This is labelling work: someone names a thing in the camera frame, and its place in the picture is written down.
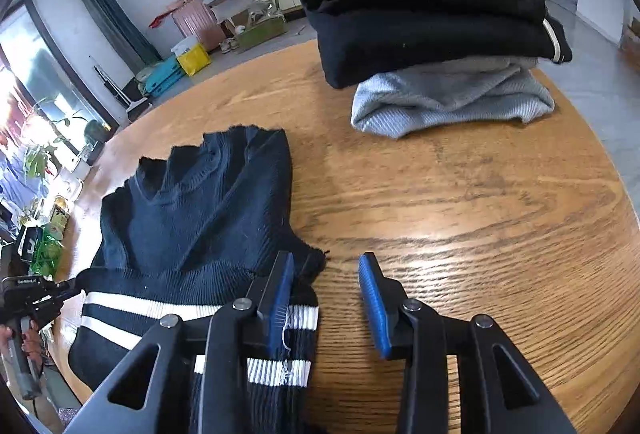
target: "yellow bag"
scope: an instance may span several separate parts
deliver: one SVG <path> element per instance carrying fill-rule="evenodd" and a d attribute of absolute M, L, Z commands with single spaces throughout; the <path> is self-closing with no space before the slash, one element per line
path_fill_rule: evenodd
<path fill-rule="evenodd" d="M 189 51 L 184 52 L 177 58 L 178 63 L 189 76 L 193 76 L 201 70 L 201 68 L 206 67 L 211 63 L 211 59 L 209 58 L 207 51 L 205 51 L 204 47 L 202 47 L 202 44 L 199 42 Z"/>

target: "human hand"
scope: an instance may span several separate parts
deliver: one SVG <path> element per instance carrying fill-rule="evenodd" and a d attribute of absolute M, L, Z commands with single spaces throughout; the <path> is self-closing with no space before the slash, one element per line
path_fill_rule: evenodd
<path fill-rule="evenodd" d="M 10 328 L 0 325 L 0 351 L 3 353 L 8 351 L 7 343 L 13 334 Z M 30 329 L 22 333 L 22 350 L 35 362 L 36 367 L 42 367 L 42 343 L 38 334 L 38 325 L 33 320 Z"/>

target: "triangular cutout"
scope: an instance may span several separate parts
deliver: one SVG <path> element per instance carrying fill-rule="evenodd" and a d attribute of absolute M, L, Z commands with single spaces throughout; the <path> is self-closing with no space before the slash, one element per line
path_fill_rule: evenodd
<path fill-rule="evenodd" d="M 149 346 L 129 371 L 124 374 L 120 381 L 109 393 L 108 400 L 111 403 L 123 405 L 130 409 L 140 410 L 145 406 L 146 393 L 151 382 L 151 375 L 154 371 L 156 358 L 158 357 L 159 346 Z"/>
<path fill-rule="evenodd" d="M 535 405 L 540 396 L 504 347 L 494 346 L 495 365 L 507 410 Z"/>

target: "wooden table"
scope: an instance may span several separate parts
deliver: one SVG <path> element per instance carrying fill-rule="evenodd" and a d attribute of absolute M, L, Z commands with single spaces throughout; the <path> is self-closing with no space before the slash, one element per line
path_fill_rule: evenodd
<path fill-rule="evenodd" d="M 356 275 L 383 271 L 442 314 L 492 315 L 584 434 L 604 434 L 640 381 L 638 221 L 603 147 L 540 72 L 558 105 L 526 127 L 452 125 L 393 141 L 350 127 L 353 89 L 324 81 L 316 42 L 252 60 L 152 110 L 114 137 L 86 180 L 60 276 L 88 267 L 101 198 L 140 156 L 229 125 L 283 127 L 293 171 L 293 229 L 330 250 L 308 419 L 332 434 L 391 433 L 400 362 L 372 348 Z M 66 303 L 54 356 L 82 400 L 68 347 L 82 296 Z M 450 366 L 454 376 L 454 367 Z M 452 385 L 451 423 L 459 411 Z"/>

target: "gray curtain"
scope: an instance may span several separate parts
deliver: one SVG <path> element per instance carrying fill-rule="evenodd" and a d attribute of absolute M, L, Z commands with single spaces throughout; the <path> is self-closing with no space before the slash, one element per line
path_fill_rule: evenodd
<path fill-rule="evenodd" d="M 156 48 L 138 31 L 116 0 L 82 0 L 82 2 L 133 74 L 140 72 L 147 65 L 162 60 Z"/>

